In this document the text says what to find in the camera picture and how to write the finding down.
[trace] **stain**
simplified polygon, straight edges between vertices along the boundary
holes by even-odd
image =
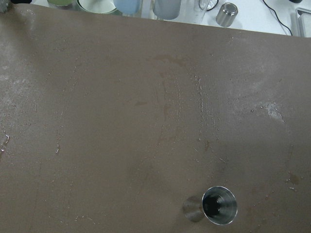
[[[285,183],[292,183],[294,185],[298,185],[300,183],[300,177],[292,174],[290,171],[288,173],[290,177],[286,179]]]
[[[269,199],[270,199],[270,196],[273,195],[273,194],[274,194],[274,191],[268,193],[268,194],[264,197],[264,199],[265,199],[265,200],[269,200]]]
[[[208,148],[209,148],[209,141],[207,140],[206,143],[205,143],[205,148],[204,148],[204,151],[208,151]]]
[[[257,227],[254,229],[254,232],[259,231],[259,230],[260,230],[260,228],[261,228],[261,225],[260,225],[260,224],[259,224],[259,225],[257,225]]]
[[[165,104],[163,107],[163,113],[164,113],[164,120],[167,119],[167,117],[169,117],[169,109],[171,108],[171,106],[169,104]]]
[[[148,102],[141,102],[141,101],[138,101],[135,106],[140,106],[140,105],[145,105],[145,104],[148,104]]]
[[[289,163],[290,163],[290,161],[291,161],[291,159],[292,159],[292,156],[293,156],[293,150],[294,150],[294,146],[291,145],[290,150],[289,150],[288,159],[285,161],[285,166],[286,166],[287,168],[289,168]]]
[[[161,78],[165,79],[165,74],[163,72],[159,72]]]
[[[173,57],[168,54],[163,54],[163,55],[157,55],[154,57],[155,60],[166,62],[168,61],[169,63],[174,63],[179,65],[180,67],[184,67],[186,65],[186,59],[185,58],[178,58],[177,56]]]
[[[246,208],[246,217],[248,218],[248,221],[253,222],[256,217],[256,210],[252,206],[249,206]]]
[[[251,194],[255,195],[257,193],[258,193],[257,189],[255,187],[253,187],[252,190],[251,190]]]
[[[165,86],[164,80],[162,81],[162,85],[163,85],[164,99],[166,100],[167,90],[166,90],[166,86]]]
[[[174,144],[179,134],[180,134],[180,129],[175,129],[174,133],[168,132],[168,129],[164,127],[163,125],[161,128],[160,136],[157,140],[157,145],[159,146],[162,142]]]

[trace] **scratch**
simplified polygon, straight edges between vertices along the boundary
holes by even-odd
[[[177,97],[178,97],[178,106],[179,106],[179,116],[180,116],[180,112],[181,112],[181,98],[180,98],[180,88],[178,85],[178,79],[175,76],[175,80],[176,80],[176,86],[177,86]]]
[[[219,158],[220,161],[222,161],[225,164],[225,160],[223,160],[222,158]]]
[[[59,150],[60,150],[59,143],[57,143],[57,148],[56,148],[55,154],[58,154],[58,153],[59,153]]]
[[[41,168],[42,168],[42,161],[40,160],[40,168],[39,168],[39,177],[38,177],[38,181],[37,181],[37,188],[36,188],[36,192],[35,192],[35,206],[34,206],[34,210],[33,210],[33,215],[31,217],[31,222],[30,222],[30,227],[29,227],[29,232],[31,231],[31,229],[33,228],[33,223],[34,223],[34,217],[35,217],[35,211],[37,209],[37,202],[38,202],[38,193],[39,193],[39,179],[41,177]]]
[[[285,161],[285,167],[289,168],[289,163],[292,159],[292,156],[293,156],[293,150],[294,150],[294,146],[291,145],[291,148],[290,148],[290,151],[289,151],[289,156],[288,156],[288,159]]]
[[[94,222],[94,220],[91,219],[91,218],[88,217],[88,216],[77,216],[74,220],[77,222],[79,218],[85,218],[85,219],[87,219],[87,220],[90,220],[94,225],[98,224],[98,223]]]
[[[0,144],[1,149],[0,149],[0,155],[2,155],[3,152],[5,152],[6,150],[6,145],[8,144],[9,140],[10,140],[10,136],[6,134],[6,132],[4,131],[4,135],[6,136],[6,141],[3,144]]]
[[[70,200],[71,200],[71,197],[72,197],[72,191],[71,191],[72,186],[73,186],[73,181],[71,181],[71,183],[70,183],[70,188],[69,188],[69,198],[68,198],[68,206],[67,206],[67,209],[68,209],[67,216],[69,216],[69,214],[70,214],[70,205],[71,205]]]
[[[145,184],[146,184],[146,181],[147,181],[148,177],[149,177],[149,172],[147,173],[147,175],[146,175],[144,181],[142,182],[142,184],[141,184],[141,186],[140,186],[140,189],[139,189],[137,195],[139,195],[139,194],[141,193],[142,189],[144,188],[144,186],[145,186]]]
[[[191,146],[188,146],[190,148],[193,148],[196,152],[199,152],[195,147],[191,147]]]
[[[290,190],[294,191],[295,193],[297,192],[297,190],[293,187],[289,187]]]
[[[215,119],[214,119],[214,117],[213,117],[213,115],[214,115],[213,108],[211,108],[211,110],[212,110],[211,117],[212,117],[213,123],[214,123],[214,125],[215,125]]]
[[[36,99],[35,102],[36,102],[35,103],[35,112],[37,112],[37,109],[38,109],[38,99]]]

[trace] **white surface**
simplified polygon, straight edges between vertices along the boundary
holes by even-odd
[[[146,12],[149,11],[149,2],[150,0],[143,0],[143,17],[149,15],[149,12]],[[262,0],[219,0],[215,9],[206,12],[201,24],[219,27],[215,18],[225,2],[231,2],[239,9],[230,28],[289,35],[288,30],[279,24],[274,13],[263,4]],[[275,9],[279,19],[292,30],[293,34],[298,36],[295,10],[297,7],[311,10],[311,0],[302,0],[301,3],[289,0],[266,0],[266,2]],[[32,4],[49,6],[47,0],[33,0]]]

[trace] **metal canister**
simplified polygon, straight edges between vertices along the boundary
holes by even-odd
[[[234,18],[238,14],[238,8],[236,5],[230,2],[223,4],[216,16],[216,22],[222,27],[231,26]]]

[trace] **black wire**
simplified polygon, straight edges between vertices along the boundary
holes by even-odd
[[[272,11],[274,12],[274,14],[276,15],[276,18],[277,18],[277,20],[279,21],[279,23],[282,24],[285,28],[287,28],[287,29],[289,30],[290,34],[293,35],[291,29],[290,29],[289,27],[287,27],[285,24],[283,24],[283,23],[281,22],[281,20],[278,18],[276,11],[275,11],[273,8],[271,8],[270,6],[268,6],[268,4],[265,2],[265,0],[262,0],[262,1],[263,1],[263,3],[264,3],[270,10],[272,10]]]
[[[216,4],[212,8],[207,9],[206,11],[211,11],[212,9],[214,9],[217,6],[218,2],[219,2],[219,0],[217,0]]]

